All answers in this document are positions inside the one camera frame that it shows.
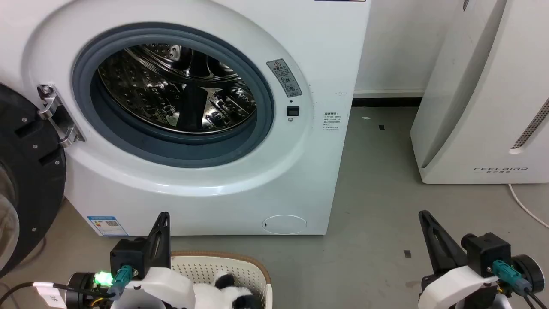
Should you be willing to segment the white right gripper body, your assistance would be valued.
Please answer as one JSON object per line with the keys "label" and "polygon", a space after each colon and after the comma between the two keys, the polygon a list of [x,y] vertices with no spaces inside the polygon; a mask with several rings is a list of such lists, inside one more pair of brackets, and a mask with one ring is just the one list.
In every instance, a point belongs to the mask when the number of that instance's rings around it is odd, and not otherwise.
{"label": "white right gripper body", "polygon": [[464,305],[459,303],[480,288],[486,287],[485,283],[494,283],[497,279],[496,276],[484,278],[469,266],[449,270],[425,288],[419,297],[418,308],[448,309],[457,304],[457,309],[463,309]]}

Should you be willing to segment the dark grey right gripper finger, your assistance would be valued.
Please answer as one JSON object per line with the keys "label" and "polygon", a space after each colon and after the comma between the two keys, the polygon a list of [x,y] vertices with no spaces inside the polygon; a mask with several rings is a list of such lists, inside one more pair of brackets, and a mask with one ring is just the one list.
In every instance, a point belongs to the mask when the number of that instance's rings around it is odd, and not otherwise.
{"label": "dark grey right gripper finger", "polygon": [[441,276],[467,265],[467,256],[457,242],[427,210],[418,213],[433,272]]}

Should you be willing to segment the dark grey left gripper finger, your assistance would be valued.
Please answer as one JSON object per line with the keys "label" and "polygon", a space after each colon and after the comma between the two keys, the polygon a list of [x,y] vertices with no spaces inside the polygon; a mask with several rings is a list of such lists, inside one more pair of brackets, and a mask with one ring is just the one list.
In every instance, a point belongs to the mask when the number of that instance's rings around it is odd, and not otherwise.
{"label": "dark grey left gripper finger", "polygon": [[147,267],[171,268],[170,214],[161,212],[147,238]]}

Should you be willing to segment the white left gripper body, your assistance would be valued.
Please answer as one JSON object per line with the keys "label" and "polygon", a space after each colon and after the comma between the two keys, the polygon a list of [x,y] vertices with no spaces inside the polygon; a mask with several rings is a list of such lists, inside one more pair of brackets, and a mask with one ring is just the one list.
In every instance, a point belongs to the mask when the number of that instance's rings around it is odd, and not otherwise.
{"label": "white left gripper body", "polygon": [[193,282],[170,268],[152,267],[144,279],[131,280],[113,301],[114,309],[193,309]]}

